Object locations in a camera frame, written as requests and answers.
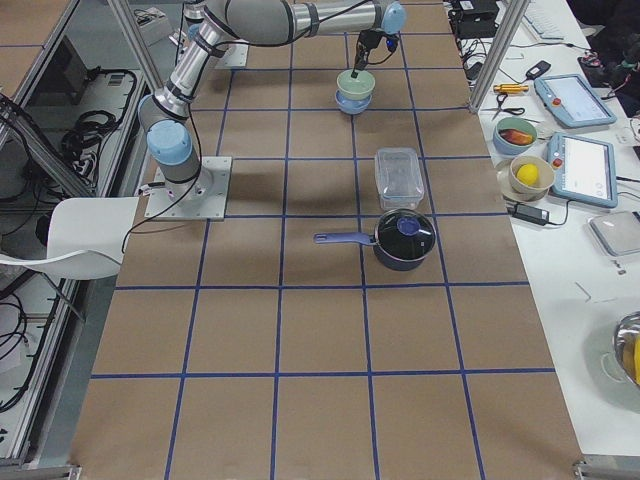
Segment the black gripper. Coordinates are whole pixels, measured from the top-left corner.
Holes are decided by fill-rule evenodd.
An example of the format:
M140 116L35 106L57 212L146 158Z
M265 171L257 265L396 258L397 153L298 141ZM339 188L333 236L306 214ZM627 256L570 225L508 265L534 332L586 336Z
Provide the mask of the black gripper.
M378 30L364 30L359 33L356 42L356 63L351 72L351 77L357 79L359 73L363 70L363 62L369 62L369 55L372 50L376 49L381 40L385 39L385 46L388 55L382 59L386 62L396 51L399 44L399 36L397 34L387 34Z

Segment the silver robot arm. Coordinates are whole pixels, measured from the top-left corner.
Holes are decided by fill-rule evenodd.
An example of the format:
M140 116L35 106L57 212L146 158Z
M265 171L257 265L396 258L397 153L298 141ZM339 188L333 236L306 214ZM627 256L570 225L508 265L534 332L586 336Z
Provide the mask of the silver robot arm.
M202 175L200 160L184 126L206 64L224 57L232 45L278 48L323 33L357 32L354 68L342 74L343 98L367 95L369 54L381 40L394 53L407 13L398 1L208 1L203 20L165 85L138 107L147 145L165 184L174 191Z

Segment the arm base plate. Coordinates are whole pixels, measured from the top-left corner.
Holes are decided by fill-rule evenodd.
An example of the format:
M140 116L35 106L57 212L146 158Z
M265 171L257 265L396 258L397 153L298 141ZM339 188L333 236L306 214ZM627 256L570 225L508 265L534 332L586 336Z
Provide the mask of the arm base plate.
M150 190L145 217L159 221L223 221L231 171L231 157L205 156L199 178L178 186L167 183L157 167L153 181L161 186Z

